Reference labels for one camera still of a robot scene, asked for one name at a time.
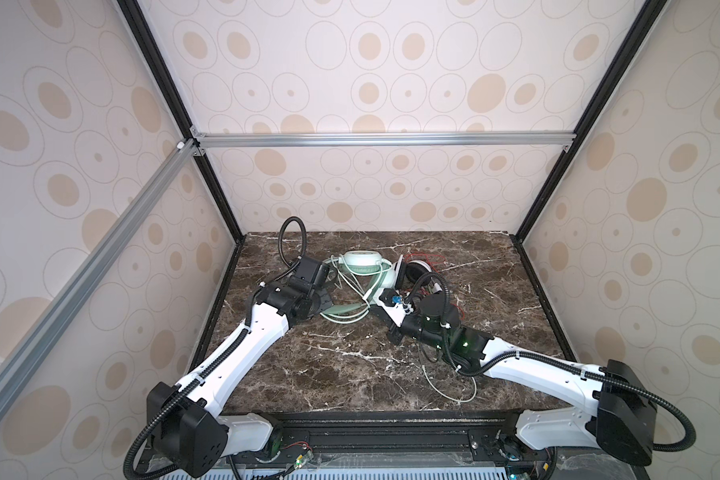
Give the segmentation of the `mint green headphones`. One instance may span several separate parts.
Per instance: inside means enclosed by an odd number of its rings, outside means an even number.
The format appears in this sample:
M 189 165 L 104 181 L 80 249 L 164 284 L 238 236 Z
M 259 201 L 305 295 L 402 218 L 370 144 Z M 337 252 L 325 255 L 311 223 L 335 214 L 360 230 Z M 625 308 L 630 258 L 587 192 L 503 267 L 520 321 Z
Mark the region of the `mint green headphones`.
M 357 323 L 370 313 L 374 294 L 392 288 L 397 281 L 402 258 L 392 262 L 377 251 L 352 250 L 324 260 L 335 273 L 334 283 L 347 287 L 359 297 L 359 303 L 333 305 L 320 313 L 331 323 L 348 325 Z

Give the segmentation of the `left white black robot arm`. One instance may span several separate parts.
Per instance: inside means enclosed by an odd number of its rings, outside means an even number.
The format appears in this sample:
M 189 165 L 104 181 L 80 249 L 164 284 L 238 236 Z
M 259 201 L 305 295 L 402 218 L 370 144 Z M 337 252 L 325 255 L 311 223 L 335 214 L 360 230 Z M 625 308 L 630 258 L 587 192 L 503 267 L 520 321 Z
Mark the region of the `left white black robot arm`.
M 290 328 L 330 305 L 330 268 L 300 257 L 282 275 L 257 287 L 244 320 L 200 365 L 173 385 L 158 383 L 147 396 L 147 424 L 123 462 L 128 479 L 158 479 L 176 470 L 205 475 L 223 457 L 261 450 L 273 424 L 256 414 L 221 420 L 227 400 L 268 348 Z

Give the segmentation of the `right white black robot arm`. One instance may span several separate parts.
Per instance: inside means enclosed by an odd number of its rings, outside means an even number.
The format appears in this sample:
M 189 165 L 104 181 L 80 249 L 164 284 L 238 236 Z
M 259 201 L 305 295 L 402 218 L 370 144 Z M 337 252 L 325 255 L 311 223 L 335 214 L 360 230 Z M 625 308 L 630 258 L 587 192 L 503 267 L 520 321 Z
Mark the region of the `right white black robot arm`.
M 387 289 L 372 310 L 387 324 L 391 342 L 410 337 L 428 345 L 462 377 L 514 382 L 566 402 L 561 409 L 517 414 L 500 437 L 508 456 L 519 447 L 585 447 L 648 466 L 654 453 L 682 452 L 696 442 L 688 416 L 646 390 L 620 361 L 599 367 L 559 360 L 466 327 L 442 292 L 406 299 Z

